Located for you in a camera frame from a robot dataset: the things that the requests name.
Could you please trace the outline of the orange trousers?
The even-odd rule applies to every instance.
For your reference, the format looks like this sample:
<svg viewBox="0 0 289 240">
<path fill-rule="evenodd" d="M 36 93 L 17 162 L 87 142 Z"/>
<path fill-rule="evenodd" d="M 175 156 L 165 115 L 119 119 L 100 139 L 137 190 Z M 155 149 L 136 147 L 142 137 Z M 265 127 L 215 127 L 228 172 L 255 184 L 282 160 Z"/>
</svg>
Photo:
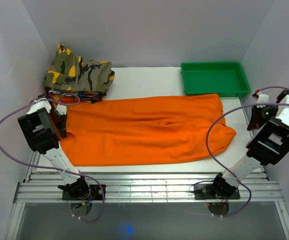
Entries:
<svg viewBox="0 0 289 240">
<path fill-rule="evenodd" d="M 236 131 L 216 94 L 80 103 L 67 110 L 61 147 L 75 166 L 178 164 L 227 150 Z"/>
</svg>

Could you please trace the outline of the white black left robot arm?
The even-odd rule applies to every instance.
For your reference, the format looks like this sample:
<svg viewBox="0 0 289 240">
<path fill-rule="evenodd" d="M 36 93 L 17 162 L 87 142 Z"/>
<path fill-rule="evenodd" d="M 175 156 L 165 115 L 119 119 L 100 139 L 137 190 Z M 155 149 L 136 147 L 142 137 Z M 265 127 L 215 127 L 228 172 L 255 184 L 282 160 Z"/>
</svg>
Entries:
<svg viewBox="0 0 289 240">
<path fill-rule="evenodd" d="M 64 184 L 58 188 L 70 197 L 85 200 L 91 196 L 91 188 L 80 171 L 64 153 L 60 141 L 66 136 L 67 107 L 55 106 L 51 98 L 40 95 L 31 101 L 29 111 L 17 118 L 20 129 L 34 152 L 38 152 L 57 168 Z"/>
</svg>

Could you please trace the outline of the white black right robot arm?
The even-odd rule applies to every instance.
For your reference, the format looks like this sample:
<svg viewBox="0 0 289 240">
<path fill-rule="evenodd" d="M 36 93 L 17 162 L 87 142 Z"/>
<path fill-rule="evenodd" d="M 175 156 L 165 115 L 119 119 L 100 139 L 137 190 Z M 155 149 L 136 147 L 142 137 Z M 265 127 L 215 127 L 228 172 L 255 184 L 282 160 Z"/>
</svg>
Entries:
<svg viewBox="0 0 289 240">
<path fill-rule="evenodd" d="M 252 96 L 256 104 L 251 106 L 247 130 L 258 133 L 246 145 L 246 154 L 214 178 L 209 187 L 214 198 L 229 199 L 251 172 L 277 164 L 289 152 L 289 88 L 283 89 L 275 103 L 269 103 L 269 96 L 260 89 Z"/>
</svg>

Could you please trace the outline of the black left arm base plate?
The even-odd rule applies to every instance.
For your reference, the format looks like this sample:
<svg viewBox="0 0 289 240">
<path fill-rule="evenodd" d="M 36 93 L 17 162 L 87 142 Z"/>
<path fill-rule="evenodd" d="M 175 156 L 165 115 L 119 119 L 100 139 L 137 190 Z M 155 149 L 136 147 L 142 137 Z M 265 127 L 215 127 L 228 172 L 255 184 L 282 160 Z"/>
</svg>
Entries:
<svg viewBox="0 0 289 240">
<path fill-rule="evenodd" d="M 63 201 L 102 201 L 103 194 L 106 195 L 106 185 L 101 185 L 102 189 L 97 184 L 90 184 L 89 187 L 84 191 L 79 191 L 76 195 L 70 195 L 67 192 L 63 191 L 61 199 Z"/>
</svg>

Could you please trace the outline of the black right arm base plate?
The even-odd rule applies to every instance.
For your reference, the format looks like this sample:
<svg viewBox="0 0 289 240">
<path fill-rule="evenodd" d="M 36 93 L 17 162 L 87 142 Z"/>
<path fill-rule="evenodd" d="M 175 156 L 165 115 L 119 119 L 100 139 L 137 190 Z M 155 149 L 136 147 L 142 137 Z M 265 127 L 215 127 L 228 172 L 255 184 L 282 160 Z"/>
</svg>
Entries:
<svg viewBox="0 0 289 240">
<path fill-rule="evenodd" d="M 211 182 L 198 182 L 193 185 L 194 198 L 196 200 L 239 200 L 240 192 L 235 190 L 231 195 L 223 190 L 212 187 Z"/>
</svg>

